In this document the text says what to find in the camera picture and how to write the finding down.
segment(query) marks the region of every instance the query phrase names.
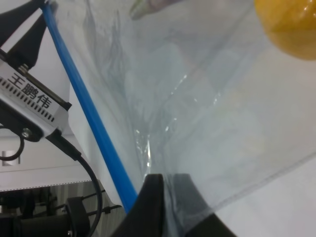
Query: transparent plastic film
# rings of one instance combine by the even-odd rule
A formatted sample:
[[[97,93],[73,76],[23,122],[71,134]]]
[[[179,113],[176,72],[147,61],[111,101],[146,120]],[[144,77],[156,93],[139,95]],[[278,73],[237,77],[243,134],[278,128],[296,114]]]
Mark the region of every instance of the transparent plastic film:
[[[135,189],[164,175],[166,236],[314,156],[314,0],[56,2]]]

